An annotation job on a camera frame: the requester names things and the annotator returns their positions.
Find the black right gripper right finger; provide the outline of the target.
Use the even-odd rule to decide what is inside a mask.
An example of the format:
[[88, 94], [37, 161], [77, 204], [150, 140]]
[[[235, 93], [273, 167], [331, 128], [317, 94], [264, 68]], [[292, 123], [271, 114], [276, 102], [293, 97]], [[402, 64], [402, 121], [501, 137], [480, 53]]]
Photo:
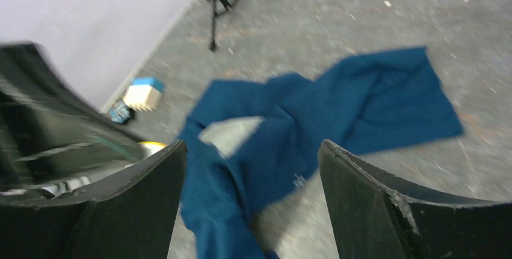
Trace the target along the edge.
[[402, 179], [330, 140], [319, 174], [340, 258], [510, 258], [511, 203]]

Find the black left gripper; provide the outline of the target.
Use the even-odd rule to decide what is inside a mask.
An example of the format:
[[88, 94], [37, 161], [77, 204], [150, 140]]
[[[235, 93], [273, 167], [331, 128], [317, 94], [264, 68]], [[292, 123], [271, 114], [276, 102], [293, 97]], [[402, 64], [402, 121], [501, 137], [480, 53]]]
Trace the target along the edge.
[[143, 161], [138, 136], [69, 90], [31, 42], [1, 45], [1, 198], [49, 199]]

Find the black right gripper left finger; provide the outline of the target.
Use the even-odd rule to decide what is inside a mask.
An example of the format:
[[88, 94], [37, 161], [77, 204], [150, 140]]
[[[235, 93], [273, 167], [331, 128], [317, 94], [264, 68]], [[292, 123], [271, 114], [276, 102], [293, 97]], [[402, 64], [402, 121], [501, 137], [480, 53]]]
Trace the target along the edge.
[[175, 141], [146, 160], [54, 196], [1, 197], [2, 258], [165, 258], [187, 148]]

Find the blue Mickey Mouse t-shirt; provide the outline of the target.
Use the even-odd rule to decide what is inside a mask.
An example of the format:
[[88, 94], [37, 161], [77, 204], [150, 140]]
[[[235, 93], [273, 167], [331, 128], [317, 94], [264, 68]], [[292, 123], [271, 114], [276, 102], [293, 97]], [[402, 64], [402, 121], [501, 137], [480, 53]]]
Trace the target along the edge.
[[215, 80], [178, 136], [181, 216], [198, 258], [266, 258], [252, 216], [316, 171], [323, 140], [364, 155], [462, 132], [424, 47], [350, 56], [316, 80]]

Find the blue patterned toy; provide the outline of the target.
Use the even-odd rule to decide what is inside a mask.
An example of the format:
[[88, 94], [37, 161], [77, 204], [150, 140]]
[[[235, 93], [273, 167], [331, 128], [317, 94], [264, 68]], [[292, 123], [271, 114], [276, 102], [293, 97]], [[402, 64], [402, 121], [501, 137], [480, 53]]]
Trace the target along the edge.
[[122, 125], [135, 119], [135, 111], [123, 100], [117, 100], [109, 109], [108, 114], [113, 122]]

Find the blue white block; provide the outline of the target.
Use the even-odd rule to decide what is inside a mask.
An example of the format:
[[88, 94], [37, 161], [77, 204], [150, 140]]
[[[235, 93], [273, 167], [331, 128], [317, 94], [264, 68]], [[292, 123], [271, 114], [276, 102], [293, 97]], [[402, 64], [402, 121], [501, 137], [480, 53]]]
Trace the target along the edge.
[[164, 84], [154, 77], [137, 77], [127, 87], [122, 100], [135, 111], [154, 111], [164, 92]]

